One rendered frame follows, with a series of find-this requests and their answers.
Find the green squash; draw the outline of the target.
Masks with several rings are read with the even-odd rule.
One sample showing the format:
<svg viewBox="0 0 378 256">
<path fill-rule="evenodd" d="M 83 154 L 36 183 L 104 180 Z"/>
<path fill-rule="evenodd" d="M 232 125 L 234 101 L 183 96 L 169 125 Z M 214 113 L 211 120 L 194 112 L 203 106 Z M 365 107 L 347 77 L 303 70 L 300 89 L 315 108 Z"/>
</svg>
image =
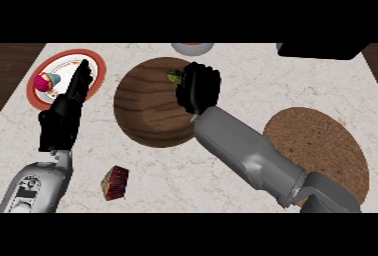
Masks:
<svg viewBox="0 0 378 256">
<path fill-rule="evenodd" d="M 180 70 L 172 70 L 166 73 L 166 77 L 172 83 L 180 84 L 182 78 L 183 78 L 183 72 Z"/>
</svg>

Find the round brown wooden bowl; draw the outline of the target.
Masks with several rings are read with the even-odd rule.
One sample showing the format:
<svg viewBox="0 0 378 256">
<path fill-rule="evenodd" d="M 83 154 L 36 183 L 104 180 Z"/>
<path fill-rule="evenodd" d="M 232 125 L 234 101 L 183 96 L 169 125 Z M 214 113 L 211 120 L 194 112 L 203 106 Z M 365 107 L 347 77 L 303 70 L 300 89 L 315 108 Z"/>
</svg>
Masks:
<svg viewBox="0 0 378 256">
<path fill-rule="evenodd" d="M 173 57 L 147 60 L 124 75 L 114 96 L 114 115 L 124 134 L 139 144 L 167 148 L 194 138 L 192 115 L 178 104 L 176 84 L 166 73 L 189 62 Z"/>
</svg>

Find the white plate with red rim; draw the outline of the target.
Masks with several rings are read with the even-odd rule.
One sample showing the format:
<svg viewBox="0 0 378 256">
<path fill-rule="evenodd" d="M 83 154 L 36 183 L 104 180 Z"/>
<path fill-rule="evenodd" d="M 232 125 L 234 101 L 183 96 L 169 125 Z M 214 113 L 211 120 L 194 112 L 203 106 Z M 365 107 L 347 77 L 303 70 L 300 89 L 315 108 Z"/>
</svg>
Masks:
<svg viewBox="0 0 378 256">
<path fill-rule="evenodd" d="M 101 55 L 89 49 L 71 49 L 55 54 L 36 68 L 27 82 L 27 99 L 33 107 L 46 110 L 58 95 L 67 92 L 70 80 L 83 60 L 89 61 L 93 81 L 89 86 L 87 98 L 96 94 L 105 79 L 107 66 Z M 52 92 L 40 92 L 34 87 L 34 77 L 40 73 L 56 74 L 61 82 Z"/>
</svg>

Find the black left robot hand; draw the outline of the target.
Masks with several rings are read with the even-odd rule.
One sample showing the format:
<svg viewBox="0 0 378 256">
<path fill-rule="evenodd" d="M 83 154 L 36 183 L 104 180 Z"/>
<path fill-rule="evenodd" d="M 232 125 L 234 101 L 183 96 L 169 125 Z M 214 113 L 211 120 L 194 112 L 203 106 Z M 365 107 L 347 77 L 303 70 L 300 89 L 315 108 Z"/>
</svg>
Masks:
<svg viewBox="0 0 378 256">
<path fill-rule="evenodd" d="M 40 152 L 70 150 L 74 146 L 80 127 L 82 107 L 92 81 L 89 61 L 83 60 L 76 69 L 67 92 L 58 96 L 51 108 L 39 114 L 42 126 Z"/>
</svg>

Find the black appliance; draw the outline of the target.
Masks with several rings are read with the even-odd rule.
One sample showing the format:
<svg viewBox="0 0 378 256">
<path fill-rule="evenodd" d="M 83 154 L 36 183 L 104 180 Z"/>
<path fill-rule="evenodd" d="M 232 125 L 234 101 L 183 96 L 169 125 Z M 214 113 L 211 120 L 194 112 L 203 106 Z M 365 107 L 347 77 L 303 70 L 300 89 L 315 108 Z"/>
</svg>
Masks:
<svg viewBox="0 0 378 256">
<path fill-rule="evenodd" d="M 282 57 L 352 60 L 368 43 L 278 43 Z"/>
</svg>

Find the round brown cork placemat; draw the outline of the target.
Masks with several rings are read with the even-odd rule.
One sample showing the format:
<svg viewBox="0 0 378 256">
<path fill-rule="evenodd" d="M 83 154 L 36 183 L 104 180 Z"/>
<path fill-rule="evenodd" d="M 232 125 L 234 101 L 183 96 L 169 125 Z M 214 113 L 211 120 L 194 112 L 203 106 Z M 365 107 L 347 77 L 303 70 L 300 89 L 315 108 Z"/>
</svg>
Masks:
<svg viewBox="0 0 378 256">
<path fill-rule="evenodd" d="M 263 135 L 306 172 L 328 176 L 364 203 L 369 191 L 368 162 L 340 122 L 315 109 L 291 107 L 272 116 Z"/>
</svg>

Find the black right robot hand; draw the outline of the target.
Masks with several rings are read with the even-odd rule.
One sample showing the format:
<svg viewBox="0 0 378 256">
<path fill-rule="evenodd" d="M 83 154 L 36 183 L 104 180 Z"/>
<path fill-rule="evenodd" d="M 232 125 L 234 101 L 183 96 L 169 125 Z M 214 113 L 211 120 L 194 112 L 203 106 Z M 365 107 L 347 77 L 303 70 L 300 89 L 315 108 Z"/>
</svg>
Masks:
<svg viewBox="0 0 378 256">
<path fill-rule="evenodd" d="M 213 67 L 197 62 L 185 67 L 176 97 L 188 113 L 201 115 L 210 107 L 217 105 L 220 84 L 220 72 Z"/>
</svg>

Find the brown chocolate cake piece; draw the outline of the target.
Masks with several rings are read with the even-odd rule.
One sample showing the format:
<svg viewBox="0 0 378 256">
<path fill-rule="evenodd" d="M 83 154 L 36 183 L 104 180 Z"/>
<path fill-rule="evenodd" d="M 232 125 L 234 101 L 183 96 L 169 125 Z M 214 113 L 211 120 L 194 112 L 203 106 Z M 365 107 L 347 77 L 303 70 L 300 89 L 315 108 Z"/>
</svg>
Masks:
<svg viewBox="0 0 378 256">
<path fill-rule="evenodd" d="M 129 181 L 129 170 L 120 166 L 114 166 L 108 171 L 101 182 L 101 188 L 102 188 L 104 197 L 107 201 L 111 201 L 124 197 L 127 181 Z"/>
</svg>

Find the pink frosted cupcake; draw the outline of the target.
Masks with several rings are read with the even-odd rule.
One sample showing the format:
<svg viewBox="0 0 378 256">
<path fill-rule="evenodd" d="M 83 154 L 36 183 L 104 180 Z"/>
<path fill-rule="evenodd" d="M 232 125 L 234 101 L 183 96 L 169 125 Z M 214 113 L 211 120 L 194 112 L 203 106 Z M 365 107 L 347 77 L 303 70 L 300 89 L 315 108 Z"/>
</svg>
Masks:
<svg viewBox="0 0 378 256">
<path fill-rule="evenodd" d="M 49 92 L 53 90 L 55 86 L 58 85 L 58 83 L 61 82 L 61 76 L 58 74 L 53 73 L 40 73 L 36 77 L 34 77 L 34 88 L 40 91 L 40 92 Z"/>
</svg>

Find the grey round bowl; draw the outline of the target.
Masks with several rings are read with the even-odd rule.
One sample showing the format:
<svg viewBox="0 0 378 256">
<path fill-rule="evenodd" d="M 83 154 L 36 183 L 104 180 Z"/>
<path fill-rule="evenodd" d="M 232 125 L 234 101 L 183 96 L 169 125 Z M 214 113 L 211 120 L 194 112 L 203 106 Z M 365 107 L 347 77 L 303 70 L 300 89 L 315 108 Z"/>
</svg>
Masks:
<svg viewBox="0 0 378 256">
<path fill-rule="evenodd" d="M 213 43 L 200 43 L 200 44 L 173 43 L 172 46 L 182 55 L 201 56 L 211 50 L 214 44 Z"/>
</svg>

